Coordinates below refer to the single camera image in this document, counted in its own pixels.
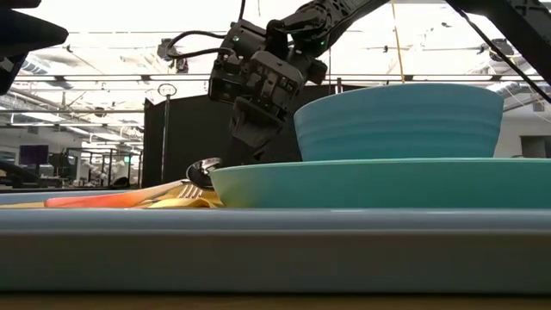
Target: stacked dishes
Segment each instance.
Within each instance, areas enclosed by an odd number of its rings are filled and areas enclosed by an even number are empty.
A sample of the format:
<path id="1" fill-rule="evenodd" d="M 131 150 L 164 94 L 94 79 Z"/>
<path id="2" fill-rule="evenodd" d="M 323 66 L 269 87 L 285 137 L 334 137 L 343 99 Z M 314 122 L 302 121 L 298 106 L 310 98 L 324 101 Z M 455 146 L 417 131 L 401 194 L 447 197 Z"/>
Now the stacked dishes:
<path id="1" fill-rule="evenodd" d="M 328 96 L 294 116 L 304 162 L 211 178 L 229 208 L 545 208 L 548 161 L 492 158 L 503 105 L 460 84 Z"/>

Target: desk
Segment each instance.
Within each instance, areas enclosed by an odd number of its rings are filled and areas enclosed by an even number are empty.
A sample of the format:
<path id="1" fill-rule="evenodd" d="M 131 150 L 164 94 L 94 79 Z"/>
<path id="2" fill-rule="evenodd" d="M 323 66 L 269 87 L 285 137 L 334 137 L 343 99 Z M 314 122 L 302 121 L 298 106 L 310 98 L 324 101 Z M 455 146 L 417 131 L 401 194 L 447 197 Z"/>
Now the desk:
<path id="1" fill-rule="evenodd" d="M 10 310 L 548 310 L 551 308 L 551 298 L 5 294 L 0 295 L 0 308 Z"/>

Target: metal spoon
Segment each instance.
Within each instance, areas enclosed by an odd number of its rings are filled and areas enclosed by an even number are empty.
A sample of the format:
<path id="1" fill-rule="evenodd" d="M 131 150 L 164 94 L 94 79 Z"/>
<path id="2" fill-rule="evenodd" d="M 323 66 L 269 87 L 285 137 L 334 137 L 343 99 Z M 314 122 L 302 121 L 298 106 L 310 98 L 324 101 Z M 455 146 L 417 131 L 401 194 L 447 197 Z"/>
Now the metal spoon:
<path id="1" fill-rule="evenodd" d="M 186 170 L 186 177 L 192 184 L 203 190 L 214 190 L 213 182 L 210 179 L 210 172 L 218 169 L 221 164 L 220 158 L 207 158 L 193 163 Z"/>

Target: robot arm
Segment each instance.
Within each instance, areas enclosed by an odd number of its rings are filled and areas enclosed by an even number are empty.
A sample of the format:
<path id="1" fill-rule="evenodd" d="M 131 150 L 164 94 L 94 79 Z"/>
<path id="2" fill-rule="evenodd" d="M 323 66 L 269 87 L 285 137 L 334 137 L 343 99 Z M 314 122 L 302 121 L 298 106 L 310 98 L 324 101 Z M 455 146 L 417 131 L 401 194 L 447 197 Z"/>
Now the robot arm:
<path id="1" fill-rule="evenodd" d="M 325 79 L 327 67 L 316 58 L 333 46 L 355 21 L 387 2 L 314 0 L 282 20 L 271 21 L 266 29 L 245 20 L 233 23 L 220 47 L 223 53 L 214 61 L 208 92 L 212 100 L 234 107 L 233 142 L 222 165 L 246 163 L 248 157 L 262 150 L 299 108 L 294 99 L 306 82 L 321 84 Z M 551 65 L 547 60 L 551 55 L 551 14 L 539 1 L 447 2 L 468 22 L 465 13 L 488 17 L 551 83 Z M 476 25 L 471 26 L 487 44 L 493 44 Z M 292 47 L 288 35 L 293 37 Z M 504 55 L 499 56 L 510 62 Z M 511 67 L 526 78 L 514 65 Z"/>

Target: orange utensil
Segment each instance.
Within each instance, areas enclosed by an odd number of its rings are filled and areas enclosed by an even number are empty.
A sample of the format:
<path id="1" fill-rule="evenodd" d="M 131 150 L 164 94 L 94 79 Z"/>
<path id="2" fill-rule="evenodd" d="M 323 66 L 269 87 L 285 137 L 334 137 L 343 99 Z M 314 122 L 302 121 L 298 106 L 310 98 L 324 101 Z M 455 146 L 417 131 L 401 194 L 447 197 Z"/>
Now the orange utensil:
<path id="1" fill-rule="evenodd" d="M 182 186 L 186 180 L 158 185 L 148 189 L 128 191 L 126 193 L 96 195 L 85 197 L 60 197 L 44 201 L 46 208 L 131 208 L 146 200 L 166 194 L 171 189 Z"/>

